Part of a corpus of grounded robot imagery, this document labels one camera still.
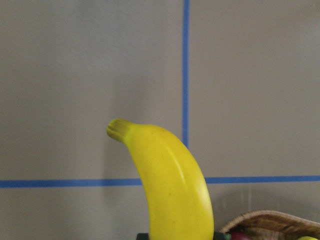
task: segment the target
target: gray wall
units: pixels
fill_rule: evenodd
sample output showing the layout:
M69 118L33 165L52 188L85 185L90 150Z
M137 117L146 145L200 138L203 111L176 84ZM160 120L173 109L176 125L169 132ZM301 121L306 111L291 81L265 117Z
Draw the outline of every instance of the gray wall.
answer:
M114 118L181 138L182 1L0 3L0 180L138 178ZM320 173L320 2L191 1L189 149L206 177ZM209 184L218 229L320 222L320 182ZM135 239L142 186L1 188L6 240Z

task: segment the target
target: basket rim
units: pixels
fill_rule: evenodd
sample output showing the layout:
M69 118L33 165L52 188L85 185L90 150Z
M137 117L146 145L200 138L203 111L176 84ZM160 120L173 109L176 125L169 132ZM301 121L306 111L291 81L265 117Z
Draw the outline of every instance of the basket rim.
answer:
M230 229L232 229L233 227L235 227L236 225L238 225L242 221L250 219L252 217L263 216L263 215L280 216L280 217L283 217L286 219L294 220L294 221L297 221L300 223L304 223L304 224L307 224L310 226L320 228L320 223L315 222L315 221L311 221L311 220L307 220L302 217L294 216L294 215L284 213L281 211L276 211L276 210L257 210L257 211L246 212L246 213L241 214L240 216L237 216L236 218L234 218L233 220L228 222L225 226L223 226L220 229L220 232L227 233Z

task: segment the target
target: artificial banana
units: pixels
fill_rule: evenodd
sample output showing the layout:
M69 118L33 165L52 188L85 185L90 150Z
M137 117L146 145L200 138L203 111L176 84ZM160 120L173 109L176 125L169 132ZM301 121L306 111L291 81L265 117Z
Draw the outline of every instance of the artificial banana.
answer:
M171 132L114 119L107 134L126 145L141 178L150 240L212 240L214 216L205 178Z

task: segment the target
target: fruit basket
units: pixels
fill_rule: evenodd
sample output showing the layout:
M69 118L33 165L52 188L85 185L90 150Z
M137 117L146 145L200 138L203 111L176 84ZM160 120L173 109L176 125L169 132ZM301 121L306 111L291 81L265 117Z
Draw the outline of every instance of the fruit basket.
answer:
M320 239L320 223L274 210L244 213L220 229L240 232L252 240L297 240L303 236Z

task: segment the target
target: blue tape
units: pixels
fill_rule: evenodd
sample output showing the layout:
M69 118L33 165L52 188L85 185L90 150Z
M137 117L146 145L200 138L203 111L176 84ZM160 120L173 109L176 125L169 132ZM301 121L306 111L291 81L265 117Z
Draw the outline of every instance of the blue tape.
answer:
M252 184L252 183L292 183L320 182L320 175L310 176L231 176L206 177L207 184ZM57 179L57 180L0 180L0 189L14 188L75 188L141 186L139 178L118 179Z
M253 183L290 183L320 182L320 175L310 176L231 176L207 177L207 184L253 184Z
M67 188L140 186L139 178L119 179L56 179L56 180L0 180L0 188Z
M183 2L182 30L182 142L189 146L189 0Z

